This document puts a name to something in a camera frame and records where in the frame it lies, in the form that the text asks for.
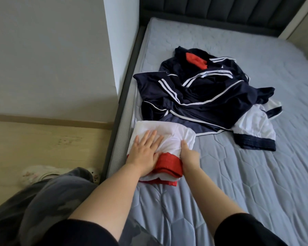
navy track jacket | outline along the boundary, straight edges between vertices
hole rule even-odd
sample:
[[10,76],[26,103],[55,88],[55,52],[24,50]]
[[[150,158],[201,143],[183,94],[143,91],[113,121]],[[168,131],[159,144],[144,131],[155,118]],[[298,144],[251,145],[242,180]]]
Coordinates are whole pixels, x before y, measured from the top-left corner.
[[[204,67],[189,62],[189,55],[202,60]],[[233,58],[178,47],[158,72],[134,78],[143,99],[144,120],[180,123],[197,135],[234,131],[234,140],[242,148],[276,150],[269,118],[282,109],[270,99],[275,89],[250,86],[250,78]]]

wooden floor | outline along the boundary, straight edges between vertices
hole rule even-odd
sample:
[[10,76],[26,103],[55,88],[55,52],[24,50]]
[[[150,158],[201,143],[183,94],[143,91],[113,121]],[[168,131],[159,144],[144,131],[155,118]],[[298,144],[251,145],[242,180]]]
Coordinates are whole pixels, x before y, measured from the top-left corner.
[[0,204],[21,190],[32,165],[102,169],[110,130],[0,122]]

mattress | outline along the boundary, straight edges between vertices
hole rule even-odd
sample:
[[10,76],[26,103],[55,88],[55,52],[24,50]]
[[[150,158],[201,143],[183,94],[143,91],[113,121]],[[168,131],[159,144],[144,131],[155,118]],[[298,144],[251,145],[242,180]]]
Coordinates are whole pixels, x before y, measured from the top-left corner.
[[[275,87],[283,113],[272,121],[275,152],[241,149],[230,132],[198,136],[201,168],[242,209],[288,245],[308,245],[308,61],[287,41],[152,18],[135,73],[157,71],[176,47],[237,59],[254,87]],[[132,128],[141,120],[132,79],[108,176],[126,159]],[[177,187],[138,183],[129,216],[163,245],[214,245],[185,178]]]

slipper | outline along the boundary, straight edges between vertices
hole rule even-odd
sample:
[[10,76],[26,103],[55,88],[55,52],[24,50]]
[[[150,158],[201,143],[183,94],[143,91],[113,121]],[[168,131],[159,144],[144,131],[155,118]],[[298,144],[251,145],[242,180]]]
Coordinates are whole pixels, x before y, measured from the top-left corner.
[[[22,186],[26,187],[43,180],[48,175],[66,174],[71,170],[72,169],[69,168],[56,168],[52,166],[43,166],[43,165],[30,166],[22,171],[20,183],[22,184]],[[92,174],[94,183],[99,184],[99,176],[100,176],[99,170],[96,168],[88,168],[87,170]]]

black sleeve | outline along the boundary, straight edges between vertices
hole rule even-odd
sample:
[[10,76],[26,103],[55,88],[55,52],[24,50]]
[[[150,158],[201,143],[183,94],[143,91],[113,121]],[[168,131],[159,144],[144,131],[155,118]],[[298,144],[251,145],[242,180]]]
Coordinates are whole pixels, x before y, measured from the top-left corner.
[[278,236],[247,213],[234,214],[222,221],[214,234],[214,243],[215,246],[287,246]]
[[67,219],[53,225],[37,246],[115,246],[119,245],[105,228],[98,224]]

